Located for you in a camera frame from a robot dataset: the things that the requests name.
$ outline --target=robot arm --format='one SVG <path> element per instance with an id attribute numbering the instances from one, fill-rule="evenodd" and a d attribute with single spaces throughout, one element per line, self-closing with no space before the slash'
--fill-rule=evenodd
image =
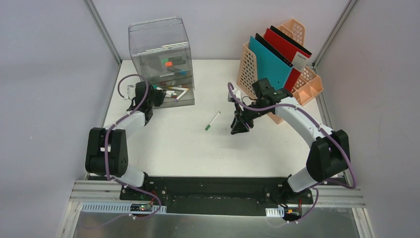
<path id="1" fill-rule="evenodd" d="M 139 82 L 135 87 L 135 97 L 127 114 L 131 114 L 115 126 L 108 140 L 108 164 L 110 175 L 118 180 L 135 187 L 141 187 L 145 179 L 145 173 L 137 170 L 128 163 L 127 139 L 134 132 L 142 129 L 153 116 L 153 106 L 160 106 L 165 98 L 165 90 L 154 89 L 149 85 L 148 94 L 144 102 L 133 111 L 141 102 L 146 91 L 146 83 Z M 88 148 L 86 153 L 85 168 L 89 173 L 105 175 L 105 134 L 111 125 L 104 128 L 92 128 L 89 132 Z"/>
<path id="2" fill-rule="evenodd" d="M 254 127 L 254 119 L 271 112 L 288 122 L 311 149 L 306 166 L 282 185 L 277 200 L 287 202 L 305 189 L 347 169 L 346 161 L 338 148 L 321 132 L 325 131 L 337 141 L 350 157 L 349 140 L 344 131 L 334 131 L 317 122 L 299 105 L 290 92 L 285 89 L 275 90 L 266 78 L 258 80 L 252 87 L 257 99 L 249 106 L 244 107 L 237 100 L 229 98 L 229 101 L 235 102 L 236 108 L 231 134 L 248 132 Z"/>

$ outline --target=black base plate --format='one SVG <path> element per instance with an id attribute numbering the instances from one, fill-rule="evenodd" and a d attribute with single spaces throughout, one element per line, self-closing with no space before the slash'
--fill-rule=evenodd
<path id="1" fill-rule="evenodd" d="M 167 213 L 265 216 L 266 208 L 276 208 L 270 195 L 287 178 L 201 178 L 148 177 L 142 189 L 154 191 Z M 145 200 L 151 197 L 130 188 L 122 188 L 121 200 Z M 313 204 L 307 192 L 288 201 Z"/>

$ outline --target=teal folder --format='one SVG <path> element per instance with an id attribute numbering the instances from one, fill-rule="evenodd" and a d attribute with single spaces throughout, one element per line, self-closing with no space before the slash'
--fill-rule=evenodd
<path id="1" fill-rule="evenodd" d="M 257 34 L 256 38 L 258 38 L 259 41 L 251 36 L 249 49 L 257 57 L 258 80 L 267 78 L 275 90 L 283 88 L 292 71 L 292 64 L 275 49 L 276 54 L 270 51 L 273 49 L 269 50 L 268 48 L 272 48 L 272 46 L 260 35 Z"/>

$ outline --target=gray wall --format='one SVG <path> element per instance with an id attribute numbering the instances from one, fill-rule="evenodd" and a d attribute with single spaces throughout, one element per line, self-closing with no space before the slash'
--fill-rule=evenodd
<path id="1" fill-rule="evenodd" d="M 418 237 L 418 0 L 362 0 L 321 62 L 377 237 Z"/>
<path id="2" fill-rule="evenodd" d="M 94 0 L 124 60 L 129 60 L 128 26 L 180 16 L 194 59 L 239 59 L 242 45 L 256 32 L 290 18 L 306 29 L 305 47 L 315 59 L 348 0 Z"/>
<path id="3" fill-rule="evenodd" d="M 0 3 L 0 237 L 54 237 L 117 73 L 83 1 Z"/>

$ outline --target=transparent storage box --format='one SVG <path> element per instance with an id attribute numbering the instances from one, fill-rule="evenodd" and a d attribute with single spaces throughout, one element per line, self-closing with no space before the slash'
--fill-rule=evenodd
<path id="1" fill-rule="evenodd" d="M 160 88 L 188 87 L 179 100 L 165 98 L 161 108 L 194 104 L 194 78 L 187 32 L 180 17 L 133 23 L 128 28 L 131 60 L 138 74 Z"/>

